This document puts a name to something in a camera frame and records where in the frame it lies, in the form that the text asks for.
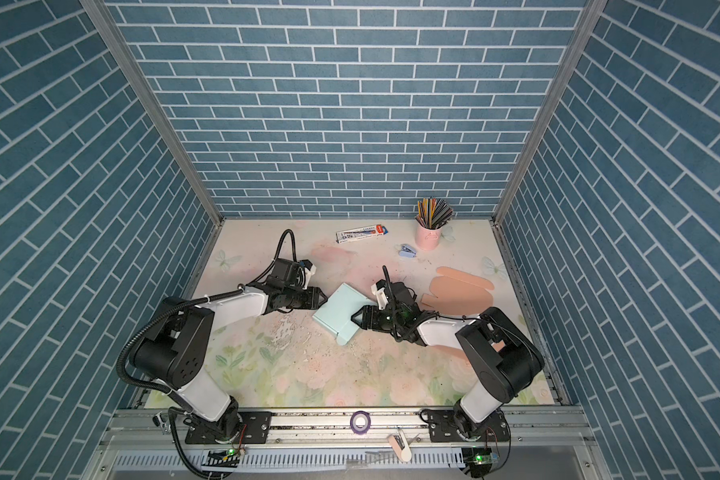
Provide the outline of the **light blue paper box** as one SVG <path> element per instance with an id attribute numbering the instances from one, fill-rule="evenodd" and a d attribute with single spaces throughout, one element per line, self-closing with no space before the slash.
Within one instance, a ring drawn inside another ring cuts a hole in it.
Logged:
<path id="1" fill-rule="evenodd" d="M 312 318 L 334 336 L 338 345 L 343 346 L 359 330 L 352 317 L 363 307 L 375 305 L 375 301 L 350 285 L 342 283 Z"/>

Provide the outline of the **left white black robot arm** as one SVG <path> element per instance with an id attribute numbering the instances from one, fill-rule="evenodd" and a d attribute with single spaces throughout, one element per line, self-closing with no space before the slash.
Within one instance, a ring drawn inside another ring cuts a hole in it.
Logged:
<path id="1" fill-rule="evenodd" d="M 316 266 L 308 260 L 277 259 L 262 281 L 194 300 L 168 297 L 148 324 L 124 346 L 120 378 L 166 394 L 211 443 L 236 440 L 242 432 L 237 400 L 205 371 L 212 333 L 250 317 L 292 310 L 314 311 L 327 302 L 309 284 Z"/>

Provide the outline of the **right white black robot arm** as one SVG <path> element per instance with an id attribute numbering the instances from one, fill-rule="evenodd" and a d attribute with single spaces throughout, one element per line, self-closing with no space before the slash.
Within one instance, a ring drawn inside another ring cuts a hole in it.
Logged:
<path id="1" fill-rule="evenodd" d="M 372 291 L 377 304 L 363 306 L 351 316 L 357 327 L 466 357 L 477 382 L 456 402 L 451 421 L 465 439 L 486 432 L 487 418 L 530 386 L 544 368 L 537 347 L 496 307 L 473 317 L 447 316 L 421 309 L 402 282 L 380 280 Z"/>

